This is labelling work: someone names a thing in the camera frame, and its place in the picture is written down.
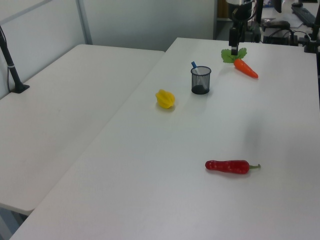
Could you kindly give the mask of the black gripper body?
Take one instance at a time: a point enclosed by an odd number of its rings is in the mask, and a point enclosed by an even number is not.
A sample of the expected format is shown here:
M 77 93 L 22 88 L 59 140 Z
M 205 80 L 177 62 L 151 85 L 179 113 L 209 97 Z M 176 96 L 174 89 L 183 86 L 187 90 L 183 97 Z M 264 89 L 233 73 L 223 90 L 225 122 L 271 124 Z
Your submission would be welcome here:
M 252 16 L 252 4 L 231 4 L 230 19 L 233 22 L 233 28 L 239 28 L 246 24 Z

